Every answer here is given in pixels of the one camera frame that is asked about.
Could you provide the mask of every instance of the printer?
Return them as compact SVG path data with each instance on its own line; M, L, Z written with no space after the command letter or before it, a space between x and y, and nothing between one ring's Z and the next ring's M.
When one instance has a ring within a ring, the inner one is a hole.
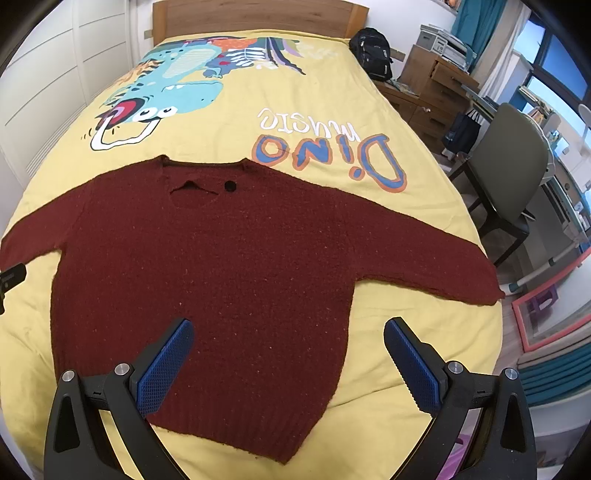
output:
M435 25L421 25L417 45L441 55L465 72L474 61L476 55L462 40L448 31Z

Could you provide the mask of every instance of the sweater sleeve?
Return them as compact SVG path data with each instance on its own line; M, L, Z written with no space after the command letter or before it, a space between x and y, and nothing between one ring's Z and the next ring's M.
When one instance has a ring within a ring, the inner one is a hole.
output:
M19 220L0 244L0 271L54 250L64 251L68 235L90 196L91 184L69 190Z
M381 280L451 300L493 305L504 297L480 248L370 200L333 190L357 280Z

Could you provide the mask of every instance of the pink frame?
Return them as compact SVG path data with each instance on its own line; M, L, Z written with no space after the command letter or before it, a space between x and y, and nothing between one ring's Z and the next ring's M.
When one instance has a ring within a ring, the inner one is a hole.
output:
M526 301L531 300L536 295L539 295L544 290L547 290L552 285L554 285L556 282L558 282L558 280L561 280L566 275L568 275L569 273L571 273L575 268L577 268L580 264L582 264L583 261L589 255L591 255L591 248L588 248L583 253L583 255L581 255L580 257L578 257L574 262L572 262L562 272L560 272L559 274L557 274L553 278L549 279L547 282L545 282L544 284L540 285L535 290L532 290L528 294L523 295L522 297L520 297L517 300L514 300L513 301L513 303L512 303L513 312L515 313L515 319L517 320L517 327L519 328L519 335L521 337L521 343L523 345L524 352L532 352L533 350L536 350L536 349L538 349L540 347L543 347L544 345L548 345L549 343L552 343L552 342L554 342L554 341L562 338L563 336L566 336L569 333L574 332L576 329L578 329L578 328L582 327L583 325L585 325L585 323L591 322L591 314L590 314L590 315L587 315L586 317L583 317L582 319L578 320L574 324L566 327L564 330L561 330L560 332L557 332L554 335L551 335L551 336L549 336L548 338L546 338L544 340L541 340L539 342L530 344L529 341L528 341L528 339L527 339L527 334L525 332L524 320L523 320L523 317L521 316L521 311L519 310L519 306L520 305L523 305Z

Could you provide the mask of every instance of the desk drawer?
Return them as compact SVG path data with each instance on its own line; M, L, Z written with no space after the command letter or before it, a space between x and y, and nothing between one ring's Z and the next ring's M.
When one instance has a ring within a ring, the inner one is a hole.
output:
M466 95L465 90L462 88L462 83L465 83L472 90L479 90L478 82L467 73L458 75L451 68L439 62L435 64L435 68L431 72L431 78L462 96Z
M470 106L470 100L465 95L460 95L432 79L427 80L421 93L421 100L452 115L465 112Z
M454 116L435 107L419 106L411 122L422 125L426 131L442 137L451 127Z
M414 112L417 109L417 105L395 96L385 95L385 97L387 98L388 102L390 102L390 105L392 105L394 109L400 113L402 120L405 122L410 122L410 119L413 117Z
M445 148L441 142L443 135L438 135L433 130L412 120L408 124L431 152L441 153L443 151Z

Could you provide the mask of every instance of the yellow bedspread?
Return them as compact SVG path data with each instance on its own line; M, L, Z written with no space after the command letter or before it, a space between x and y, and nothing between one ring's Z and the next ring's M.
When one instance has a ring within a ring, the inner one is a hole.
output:
M48 155L11 225L100 173L159 154L213 163L248 157L479 243L459 194L345 41L284 31L229 35L237 38L168 39L107 88ZM55 252L28 265L26 282L8 294L0 318L2 409L17 443L39 468L56 388L49 310L59 258ZM389 478L430 420L384 348L384 323L394 316L444 359L492 371L501 346L499 303L469 306L366 281L355 289L336 394L287 465L156 431L191 479ZM140 478L112 419L103 418L126 472Z

